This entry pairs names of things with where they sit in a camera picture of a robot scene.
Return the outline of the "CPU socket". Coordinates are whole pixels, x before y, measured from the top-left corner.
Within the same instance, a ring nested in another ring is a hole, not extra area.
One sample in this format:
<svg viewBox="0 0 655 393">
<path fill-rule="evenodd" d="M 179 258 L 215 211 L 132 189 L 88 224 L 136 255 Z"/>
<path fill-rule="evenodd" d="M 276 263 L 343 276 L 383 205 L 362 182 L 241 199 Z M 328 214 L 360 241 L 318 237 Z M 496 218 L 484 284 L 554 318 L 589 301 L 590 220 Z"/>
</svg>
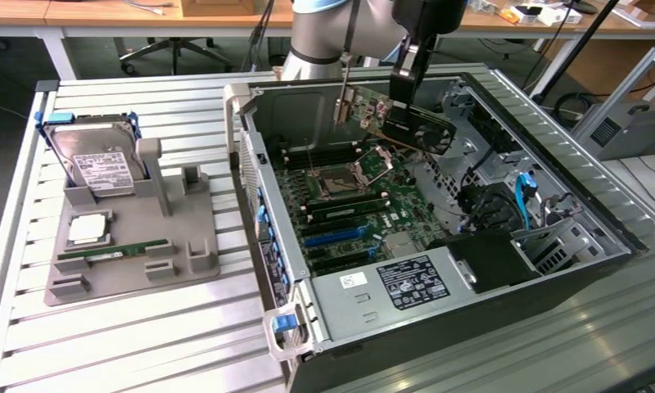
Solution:
<svg viewBox="0 0 655 393">
<path fill-rule="evenodd" d="M 370 191 L 356 175 L 352 163 L 311 169 L 306 181 L 312 198 L 320 201 L 355 197 Z"/>
</svg>

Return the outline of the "black plastic shroud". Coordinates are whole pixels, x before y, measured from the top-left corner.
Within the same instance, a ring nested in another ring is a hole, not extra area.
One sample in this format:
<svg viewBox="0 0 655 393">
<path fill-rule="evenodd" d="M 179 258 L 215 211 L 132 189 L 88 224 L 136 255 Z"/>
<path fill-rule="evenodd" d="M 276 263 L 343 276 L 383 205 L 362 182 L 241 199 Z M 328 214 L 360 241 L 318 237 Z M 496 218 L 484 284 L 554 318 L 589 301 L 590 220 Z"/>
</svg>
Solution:
<svg viewBox="0 0 655 393">
<path fill-rule="evenodd" d="M 541 277 L 504 230 L 487 229 L 447 237 L 444 244 L 466 267 L 467 282 L 476 293 L 514 286 Z"/>
</svg>

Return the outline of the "aluminium profile frame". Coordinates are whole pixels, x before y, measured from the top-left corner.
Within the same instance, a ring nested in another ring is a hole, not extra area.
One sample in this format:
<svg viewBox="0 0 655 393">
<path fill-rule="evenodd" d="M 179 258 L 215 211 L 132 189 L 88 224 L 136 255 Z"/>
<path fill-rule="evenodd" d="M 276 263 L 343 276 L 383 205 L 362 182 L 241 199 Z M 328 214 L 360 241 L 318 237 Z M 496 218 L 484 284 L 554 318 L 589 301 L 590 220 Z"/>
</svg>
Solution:
<svg viewBox="0 0 655 393">
<path fill-rule="evenodd" d="M 583 117 L 578 123 L 578 131 L 575 138 L 579 142 L 585 142 L 591 138 L 605 120 L 610 117 L 610 112 L 619 107 L 625 101 L 634 99 L 633 90 L 639 88 L 641 81 L 647 78 L 650 71 L 655 68 L 655 47 L 651 48 L 647 54 L 641 58 L 637 66 L 629 72 L 625 80 L 619 83 L 615 91 L 605 99 L 601 107 Z M 655 103 L 655 84 L 645 90 L 645 95 L 641 97 L 647 105 Z"/>
</svg>

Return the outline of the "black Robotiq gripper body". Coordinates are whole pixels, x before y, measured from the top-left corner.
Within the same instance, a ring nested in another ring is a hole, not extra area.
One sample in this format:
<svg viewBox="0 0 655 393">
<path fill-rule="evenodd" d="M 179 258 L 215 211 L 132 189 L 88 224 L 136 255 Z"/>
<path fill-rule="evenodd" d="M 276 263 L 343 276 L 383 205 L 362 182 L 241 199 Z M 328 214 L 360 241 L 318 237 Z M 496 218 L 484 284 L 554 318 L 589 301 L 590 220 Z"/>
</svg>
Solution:
<svg viewBox="0 0 655 393">
<path fill-rule="evenodd" d="M 466 0 L 394 0 L 392 18 L 406 28 L 411 41 L 452 33 L 464 12 Z"/>
</svg>

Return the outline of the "grey computer tower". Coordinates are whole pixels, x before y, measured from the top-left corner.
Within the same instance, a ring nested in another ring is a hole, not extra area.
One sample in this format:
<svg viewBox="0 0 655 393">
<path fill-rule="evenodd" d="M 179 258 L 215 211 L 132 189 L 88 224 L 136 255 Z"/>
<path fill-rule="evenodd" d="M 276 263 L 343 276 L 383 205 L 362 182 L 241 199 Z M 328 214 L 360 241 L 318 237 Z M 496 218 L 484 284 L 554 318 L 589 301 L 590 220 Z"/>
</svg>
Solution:
<svg viewBox="0 0 655 393">
<path fill-rule="evenodd" d="M 594 129 L 587 125 L 603 105 L 590 106 L 571 129 L 583 149 L 601 161 L 639 156 L 655 143 L 655 106 L 645 100 L 615 104 Z"/>
</svg>

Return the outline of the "grey parts rack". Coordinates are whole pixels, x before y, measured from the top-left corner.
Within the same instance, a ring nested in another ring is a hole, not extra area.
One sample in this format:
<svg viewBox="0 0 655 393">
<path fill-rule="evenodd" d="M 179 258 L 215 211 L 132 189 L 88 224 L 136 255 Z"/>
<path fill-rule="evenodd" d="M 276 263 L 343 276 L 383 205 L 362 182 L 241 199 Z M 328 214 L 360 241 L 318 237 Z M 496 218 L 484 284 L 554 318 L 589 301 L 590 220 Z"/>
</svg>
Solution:
<svg viewBox="0 0 655 393">
<path fill-rule="evenodd" d="M 156 138 L 136 143 L 147 179 L 135 192 L 96 197 L 87 187 L 65 187 L 44 303 L 49 306 L 195 282 L 220 273 L 209 180 L 196 167 L 165 177 L 159 167 L 161 144 Z M 97 242 L 68 241 L 71 220 L 80 215 L 108 218 Z M 59 254 L 167 239 L 169 246 L 147 248 L 143 255 L 112 260 L 56 260 Z"/>
</svg>

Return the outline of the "black RAM slot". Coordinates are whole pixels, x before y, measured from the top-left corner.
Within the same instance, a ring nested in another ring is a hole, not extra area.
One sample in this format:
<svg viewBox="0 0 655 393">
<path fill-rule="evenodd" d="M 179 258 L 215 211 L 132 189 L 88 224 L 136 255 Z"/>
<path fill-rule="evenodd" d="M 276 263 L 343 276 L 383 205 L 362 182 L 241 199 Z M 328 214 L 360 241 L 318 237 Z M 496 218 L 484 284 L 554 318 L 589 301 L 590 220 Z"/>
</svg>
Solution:
<svg viewBox="0 0 655 393">
<path fill-rule="evenodd" d="M 372 193 L 363 194 L 363 195 L 356 195 L 356 196 L 332 199 L 330 201 L 307 202 L 300 206 L 300 210 L 306 211 L 306 212 L 311 212 L 314 210 L 326 209 L 326 208 L 338 207 L 338 206 L 344 206 L 344 205 L 350 205 L 350 204 L 360 203 L 360 202 L 367 202 L 367 201 L 375 201 L 375 200 L 380 200 L 384 198 L 388 198 L 387 192 L 384 192 L 384 191 L 372 192 Z"/>
<path fill-rule="evenodd" d="M 330 165 L 342 165 L 355 161 L 359 156 L 358 150 L 359 148 L 351 144 L 324 149 L 311 149 L 315 168 Z M 279 162 L 288 170 L 310 168 L 306 151 L 286 152 L 279 159 Z"/>
</svg>

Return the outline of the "graphics card with black fan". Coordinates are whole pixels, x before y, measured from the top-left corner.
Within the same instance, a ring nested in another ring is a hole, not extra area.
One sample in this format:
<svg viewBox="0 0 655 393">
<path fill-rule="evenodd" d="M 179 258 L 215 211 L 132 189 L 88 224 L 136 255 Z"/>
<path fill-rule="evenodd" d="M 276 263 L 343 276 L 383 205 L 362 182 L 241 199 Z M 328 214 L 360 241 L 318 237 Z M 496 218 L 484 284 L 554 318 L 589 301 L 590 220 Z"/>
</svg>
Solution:
<svg viewBox="0 0 655 393">
<path fill-rule="evenodd" d="M 368 135 L 408 149 L 443 155 L 454 141 L 455 125 L 435 112 L 404 106 L 386 93 L 351 83 L 350 73 L 346 68 L 334 122 L 356 125 Z"/>
</svg>

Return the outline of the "black stand pole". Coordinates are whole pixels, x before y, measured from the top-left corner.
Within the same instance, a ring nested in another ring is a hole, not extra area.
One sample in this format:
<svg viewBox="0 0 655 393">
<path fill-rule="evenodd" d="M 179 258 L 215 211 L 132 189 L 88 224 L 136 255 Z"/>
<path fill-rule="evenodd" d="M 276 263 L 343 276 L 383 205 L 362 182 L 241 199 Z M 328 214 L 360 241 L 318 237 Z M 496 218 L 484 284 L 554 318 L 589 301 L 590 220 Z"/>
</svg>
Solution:
<svg viewBox="0 0 655 393">
<path fill-rule="evenodd" d="M 591 40 L 610 12 L 617 7 L 619 2 L 621 0 L 607 0 L 605 7 L 597 14 L 595 19 L 583 35 L 571 40 L 570 43 L 563 45 L 559 54 L 550 63 L 550 71 L 545 72 L 545 74 L 542 75 L 542 79 L 539 80 L 539 85 L 530 93 L 530 97 L 535 103 L 542 104 L 545 102 L 550 91 L 557 86 L 563 74 L 566 73 L 569 67 L 573 65 L 577 56 L 581 54 L 585 46 Z"/>
</svg>

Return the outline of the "green RAM stick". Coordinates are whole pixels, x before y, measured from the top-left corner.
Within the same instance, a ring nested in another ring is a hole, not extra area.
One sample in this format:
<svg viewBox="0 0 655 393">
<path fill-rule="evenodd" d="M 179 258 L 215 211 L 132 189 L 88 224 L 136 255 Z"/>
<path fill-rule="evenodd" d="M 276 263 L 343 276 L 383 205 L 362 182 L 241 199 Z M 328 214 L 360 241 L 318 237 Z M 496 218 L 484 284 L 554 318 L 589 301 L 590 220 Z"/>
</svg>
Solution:
<svg viewBox="0 0 655 393">
<path fill-rule="evenodd" d="M 159 239 L 148 242 L 139 242 L 121 246 L 107 246 L 104 248 L 64 252 L 57 255 L 56 260 L 69 260 L 83 258 L 85 261 L 112 260 L 125 257 L 143 255 L 148 247 L 169 246 L 171 242 L 167 239 Z"/>
</svg>

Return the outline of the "blue expansion slot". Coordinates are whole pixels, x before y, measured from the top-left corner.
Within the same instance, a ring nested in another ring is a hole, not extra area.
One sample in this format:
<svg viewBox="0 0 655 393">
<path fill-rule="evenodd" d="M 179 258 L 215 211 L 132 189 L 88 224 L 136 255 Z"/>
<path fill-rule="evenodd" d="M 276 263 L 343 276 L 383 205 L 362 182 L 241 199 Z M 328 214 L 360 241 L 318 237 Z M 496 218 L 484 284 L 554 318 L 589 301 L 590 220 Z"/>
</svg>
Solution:
<svg viewBox="0 0 655 393">
<path fill-rule="evenodd" d="M 350 241 L 359 239 L 368 231 L 368 225 L 355 227 L 350 230 L 344 230 L 336 233 L 324 234 L 312 238 L 308 238 L 303 245 L 308 248 L 334 244 L 336 242 Z"/>
</svg>

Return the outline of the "metal socket cover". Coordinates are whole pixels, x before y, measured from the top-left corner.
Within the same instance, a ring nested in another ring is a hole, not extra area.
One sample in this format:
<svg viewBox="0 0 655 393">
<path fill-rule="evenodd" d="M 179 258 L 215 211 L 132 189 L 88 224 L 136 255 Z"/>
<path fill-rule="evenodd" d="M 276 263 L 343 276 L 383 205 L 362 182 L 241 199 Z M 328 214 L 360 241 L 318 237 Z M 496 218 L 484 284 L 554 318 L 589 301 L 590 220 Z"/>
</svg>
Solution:
<svg viewBox="0 0 655 393">
<path fill-rule="evenodd" d="M 350 165 L 358 182 L 370 187 L 394 169 L 394 156 L 387 148 L 375 145 Z"/>
</svg>

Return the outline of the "green motherboard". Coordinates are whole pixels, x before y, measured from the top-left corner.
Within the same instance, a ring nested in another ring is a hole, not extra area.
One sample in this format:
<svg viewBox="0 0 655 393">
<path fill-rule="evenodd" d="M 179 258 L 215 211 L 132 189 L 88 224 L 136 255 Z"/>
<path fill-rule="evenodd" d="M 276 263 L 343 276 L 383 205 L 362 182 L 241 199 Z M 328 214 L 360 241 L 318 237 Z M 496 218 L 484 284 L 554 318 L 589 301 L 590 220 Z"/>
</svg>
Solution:
<svg viewBox="0 0 655 393">
<path fill-rule="evenodd" d="M 348 246 L 354 250 L 371 248 L 375 250 L 374 256 L 376 258 L 372 263 L 376 263 L 398 256 L 424 251 L 434 240 L 448 235 L 448 230 L 444 227 L 446 223 L 435 214 L 436 206 L 426 199 L 418 189 L 416 179 L 412 176 L 411 169 L 407 167 L 410 163 L 407 156 L 398 149 L 382 143 L 352 142 L 351 145 L 359 148 L 358 158 L 375 145 L 382 145 L 387 148 L 394 156 L 392 171 L 367 187 L 370 191 L 366 193 L 387 192 L 388 198 L 384 199 L 391 201 L 391 206 L 379 213 L 351 218 L 366 219 L 368 221 L 366 224 L 368 225 L 368 231 L 359 239 L 336 242 L 324 246 L 306 247 L 303 245 L 304 241 L 316 236 L 304 237 L 299 233 L 299 230 L 308 225 L 306 216 L 312 212 L 302 211 L 300 206 L 307 202 L 319 201 L 312 198 L 310 186 L 306 181 L 306 174 L 310 169 L 288 170 L 280 164 L 279 159 L 288 151 L 282 151 L 279 158 L 274 160 L 274 173 L 279 190 L 294 225 L 299 249 L 312 276 L 315 275 L 311 268 L 312 263 L 308 260 L 310 250 L 338 246 Z"/>
</svg>

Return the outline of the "open black PC case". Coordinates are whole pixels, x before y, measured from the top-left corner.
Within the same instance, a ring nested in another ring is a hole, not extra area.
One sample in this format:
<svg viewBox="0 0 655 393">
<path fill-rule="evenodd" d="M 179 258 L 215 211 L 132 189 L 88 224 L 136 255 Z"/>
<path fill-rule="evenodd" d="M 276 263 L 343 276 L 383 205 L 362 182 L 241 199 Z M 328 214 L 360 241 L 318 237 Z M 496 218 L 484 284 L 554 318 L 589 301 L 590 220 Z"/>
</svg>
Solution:
<svg viewBox="0 0 655 393">
<path fill-rule="evenodd" d="M 311 149 L 382 143 L 407 156 L 408 169 L 424 153 L 368 135 L 356 125 L 334 122 L 340 86 L 338 80 L 236 83 L 224 91 L 225 118 L 237 136 L 233 180 L 262 286 L 262 328 L 268 352 L 286 366 L 291 393 L 326 391 L 543 313 L 647 252 L 646 243 L 593 194 L 590 180 L 605 175 L 601 164 L 543 109 L 499 75 L 436 73 L 424 80 L 414 106 L 446 120 L 466 116 L 490 148 L 462 175 L 459 187 L 447 187 L 455 193 L 423 194 L 448 230 L 424 251 L 446 247 L 444 239 L 462 233 L 499 229 L 513 236 L 573 218 L 606 256 L 514 286 L 475 292 L 474 300 L 443 314 L 335 344 L 311 300 L 311 280 L 319 277 L 311 275 L 299 249 L 274 160 L 282 151 L 304 151 L 306 138 Z"/>
</svg>

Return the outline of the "silver CPU chip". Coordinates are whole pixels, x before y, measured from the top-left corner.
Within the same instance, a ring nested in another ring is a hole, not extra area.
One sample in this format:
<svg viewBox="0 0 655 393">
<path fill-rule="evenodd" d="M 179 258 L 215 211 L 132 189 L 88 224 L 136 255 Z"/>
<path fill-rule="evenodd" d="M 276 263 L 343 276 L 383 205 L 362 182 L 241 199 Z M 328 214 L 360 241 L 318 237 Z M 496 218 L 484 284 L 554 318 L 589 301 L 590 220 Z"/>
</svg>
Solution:
<svg viewBox="0 0 655 393">
<path fill-rule="evenodd" d="M 105 236 L 108 218 L 103 214 L 80 215 L 71 220 L 68 241 L 73 244 L 97 242 Z"/>
</svg>

